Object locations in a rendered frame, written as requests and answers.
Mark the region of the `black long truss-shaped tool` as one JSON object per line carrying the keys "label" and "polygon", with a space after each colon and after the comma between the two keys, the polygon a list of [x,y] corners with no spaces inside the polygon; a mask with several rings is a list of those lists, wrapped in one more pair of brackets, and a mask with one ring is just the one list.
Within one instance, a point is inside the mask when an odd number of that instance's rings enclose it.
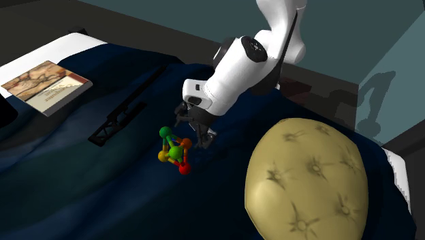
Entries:
{"label": "black long truss-shaped tool", "polygon": [[102,147],[116,133],[124,129],[146,106],[145,102],[138,102],[129,112],[129,105],[145,91],[154,81],[159,78],[166,70],[167,66],[159,67],[151,76],[149,76],[133,93],[122,101],[108,116],[106,121],[95,130],[88,141]]}

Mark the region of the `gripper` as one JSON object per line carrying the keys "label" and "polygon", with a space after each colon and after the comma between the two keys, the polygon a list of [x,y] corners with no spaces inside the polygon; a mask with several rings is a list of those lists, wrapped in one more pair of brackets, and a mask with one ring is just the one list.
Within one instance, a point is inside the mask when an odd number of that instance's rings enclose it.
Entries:
{"label": "gripper", "polygon": [[218,116],[185,101],[175,108],[174,114],[176,115],[175,127],[181,122],[187,122],[191,128],[194,127],[198,138],[196,148],[209,148],[217,137],[217,133],[209,127],[219,118]]}

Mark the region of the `bed with dark blue blanket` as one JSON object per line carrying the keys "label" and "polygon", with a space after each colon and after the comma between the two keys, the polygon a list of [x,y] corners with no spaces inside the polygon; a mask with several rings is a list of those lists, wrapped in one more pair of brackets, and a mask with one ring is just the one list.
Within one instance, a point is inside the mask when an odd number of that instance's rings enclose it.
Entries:
{"label": "bed with dark blue blanket", "polygon": [[[183,81],[210,66],[70,33],[1,66],[0,80],[44,60],[93,86],[49,117],[6,96],[18,116],[0,129],[0,240],[262,240],[244,207],[249,158],[280,120],[321,121],[279,91],[244,93],[184,176],[155,159],[159,129],[174,124]],[[147,106],[104,146],[88,141],[164,65],[128,112]]]}

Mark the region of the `brown and white book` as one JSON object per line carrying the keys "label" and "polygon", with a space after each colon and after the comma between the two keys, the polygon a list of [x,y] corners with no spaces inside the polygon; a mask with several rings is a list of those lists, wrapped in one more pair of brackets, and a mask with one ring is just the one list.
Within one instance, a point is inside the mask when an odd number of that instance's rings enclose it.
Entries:
{"label": "brown and white book", "polygon": [[49,117],[92,86],[90,80],[45,61],[1,87]]}

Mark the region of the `colourful ball-and-stick toy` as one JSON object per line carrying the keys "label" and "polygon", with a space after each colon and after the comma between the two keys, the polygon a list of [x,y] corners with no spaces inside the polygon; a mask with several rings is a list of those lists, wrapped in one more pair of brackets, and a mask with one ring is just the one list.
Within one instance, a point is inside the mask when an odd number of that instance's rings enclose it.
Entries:
{"label": "colourful ball-and-stick toy", "polygon": [[158,153],[158,160],[170,162],[178,167],[180,174],[188,175],[191,172],[191,165],[188,161],[188,151],[192,147],[191,140],[177,137],[167,126],[159,130],[159,135],[162,138],[162,149]]}

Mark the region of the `beige tufted cushion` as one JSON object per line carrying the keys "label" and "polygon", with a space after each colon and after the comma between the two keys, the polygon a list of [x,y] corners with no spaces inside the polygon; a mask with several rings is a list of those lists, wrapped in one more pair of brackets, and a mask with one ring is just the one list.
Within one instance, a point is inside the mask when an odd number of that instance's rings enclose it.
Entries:
{"label": "beige tufted cushion", "polygon": [[368,180],[356,144],[322,122],[279,121],[251,155],[245,209],[264,240],[361,240]]}

